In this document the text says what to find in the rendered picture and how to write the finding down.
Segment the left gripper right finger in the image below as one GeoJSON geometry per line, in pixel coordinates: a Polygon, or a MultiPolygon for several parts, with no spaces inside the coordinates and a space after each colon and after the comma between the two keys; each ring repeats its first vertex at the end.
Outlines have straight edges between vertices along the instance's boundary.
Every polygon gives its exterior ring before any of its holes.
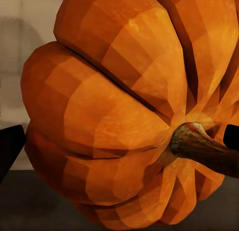
{"type": "Polygon", "coordinates": [[[228,124],[223,142],[227,148],[239,151],[239,126],[228,124]]]}

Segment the pumpkin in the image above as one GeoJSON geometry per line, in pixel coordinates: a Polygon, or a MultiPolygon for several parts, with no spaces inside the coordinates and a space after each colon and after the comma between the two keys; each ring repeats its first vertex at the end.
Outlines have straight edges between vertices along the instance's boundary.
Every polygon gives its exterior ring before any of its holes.
{"type": "Polygon", "coordinates": [[[20,80],[24,151],[91,223],[175,225],[239,179],[239,0],[63,0],[20,80]]]}

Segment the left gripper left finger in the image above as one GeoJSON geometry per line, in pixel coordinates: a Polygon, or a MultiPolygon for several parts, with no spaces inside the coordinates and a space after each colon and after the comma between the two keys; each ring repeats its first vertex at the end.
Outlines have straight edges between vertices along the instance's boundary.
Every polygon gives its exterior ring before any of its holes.
{"type": "Polygon", "coordinates": [[[21,124],[0,130],[0,184],[26,143],[21,124]]]}

